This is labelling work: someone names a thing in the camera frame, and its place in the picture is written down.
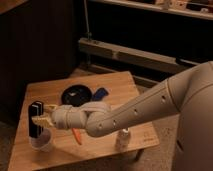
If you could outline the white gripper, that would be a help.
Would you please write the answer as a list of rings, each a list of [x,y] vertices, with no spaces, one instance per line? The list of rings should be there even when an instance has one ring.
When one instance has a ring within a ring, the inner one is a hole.
[[[86,125],[87,115],[80,107],[71,105],[44,105],[45,112],[52,112],[51,119],[48,116],[33,116],[32,122],[42,127],[53,127],[57,129],[83,129]]]

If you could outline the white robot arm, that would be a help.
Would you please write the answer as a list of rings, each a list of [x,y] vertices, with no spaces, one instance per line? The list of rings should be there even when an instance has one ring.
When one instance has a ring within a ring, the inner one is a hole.
[[[32,120],[102,137],[171,115],[179,116],[172,171],[213,171],[213,61],[173,75],[114,110],[104,102],[60,105]]]

